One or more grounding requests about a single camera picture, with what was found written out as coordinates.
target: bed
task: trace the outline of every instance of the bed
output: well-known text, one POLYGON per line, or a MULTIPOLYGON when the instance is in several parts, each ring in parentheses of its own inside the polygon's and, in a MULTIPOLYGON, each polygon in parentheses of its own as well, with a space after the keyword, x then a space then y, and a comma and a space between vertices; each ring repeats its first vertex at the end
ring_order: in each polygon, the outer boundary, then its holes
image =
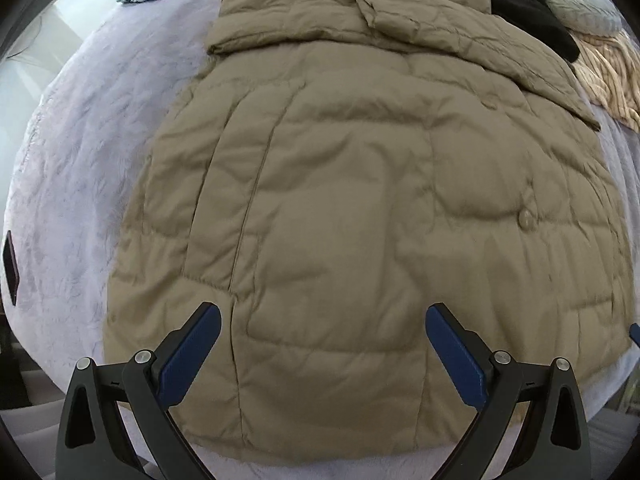
MULTIPOLYGON (((118 8, 63 68, 30 121, 4 217, 20 271, 17 305, 4 281, 2 293, 15 335, 63 391, 78 358, 104 362, 106 282, 124 209, 159 122, 204 62, 203 38, 219 5, 158 0, 118 8)), ((640 137, 604 111, 594 113, 625 203, 640 320, 640 137)), ((588 384, 588 418, 623 384, 639 356, 640 350, 630 349, 588 384)), ((152 460, 126 410, 124 418, 138 454, 152 460)), ((506 460, 516 430, 504 439, 489 475, 506 460)), ((301 468, 196 452, 223 479, 413 479, 430 478, 450 449, 301 468)))

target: metal screw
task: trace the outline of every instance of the metal screw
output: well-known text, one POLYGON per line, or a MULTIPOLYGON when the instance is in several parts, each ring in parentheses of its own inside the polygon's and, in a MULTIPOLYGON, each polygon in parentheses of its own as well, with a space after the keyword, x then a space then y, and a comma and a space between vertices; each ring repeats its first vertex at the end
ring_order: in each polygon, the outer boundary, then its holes
POLYGON ((76 363, 76 368, 78 370, 86 370, 90 364, 91 364, 91 359, 89 359, 88 357, 83 357, 81 359, 78 359, 78 362, 76 363))
POLYGON ((136 362, 138 364, 148 363, 151 359, 151 352, 149 350, 141 350, 136 354, 136 362))
POLYGON ((558 360, 556 360, 556 366, 560 368, 563 372, 571 368, 569 361, 567 361, 564 357, 561 357, 558 360))
POLYGON ((498 350, 494 354, 494 359, 497 363, 500 363, 501 365, 508 365, 511 362, 511 356, 509 355, 508 352, 505 352, 503 350, 498 350))

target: blue gripper pad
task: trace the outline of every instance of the blue gripper pad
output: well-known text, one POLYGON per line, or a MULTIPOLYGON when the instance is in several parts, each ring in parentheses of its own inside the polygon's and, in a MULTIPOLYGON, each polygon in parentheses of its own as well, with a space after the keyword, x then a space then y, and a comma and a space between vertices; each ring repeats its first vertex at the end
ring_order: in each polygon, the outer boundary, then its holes
POLYGON ((638 326, 637 323, 633 323, 633 325, 631 325, 631 328, 629 329, 629 337, 634 343, 640 346, 640 326, 638 326))
POLYGON ((487 401, 486 377, 466 349, 455 330, 447 323, 436 306, 427 309, 425 317, 427 337, 453 381, 460 398, 467 406, 482 410, 487 401))
POLYGON ((208 308, 183 337, 158 377, 156 397, 163 410, 182 402, 222 330, 218 306, 212 303, 204 305, 208 308))

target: jacket button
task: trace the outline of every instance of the jacket button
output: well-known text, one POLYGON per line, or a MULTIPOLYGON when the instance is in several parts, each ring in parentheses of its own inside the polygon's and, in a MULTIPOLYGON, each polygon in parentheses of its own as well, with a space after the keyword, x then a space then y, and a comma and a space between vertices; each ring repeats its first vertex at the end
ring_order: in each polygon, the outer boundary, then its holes
POLYGON ((536 227, 536 218, 528 209, 523 209, 518 213, 518 225, 523 231, 531 231, 536 227))

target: puffer jacket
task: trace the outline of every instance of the puffer jacket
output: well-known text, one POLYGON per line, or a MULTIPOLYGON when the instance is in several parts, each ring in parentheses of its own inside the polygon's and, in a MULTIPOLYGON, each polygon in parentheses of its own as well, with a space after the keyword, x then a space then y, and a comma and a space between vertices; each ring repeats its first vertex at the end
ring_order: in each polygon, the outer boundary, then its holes
POLYGON ((424 332, 493 349, 629 346, 622 202, 568 66, 490 0, 223 0, 210 63, 156 133, 108 284, 111 362, 200 302, 223 331, 174 418, 254 462, 460 438, 424 332))

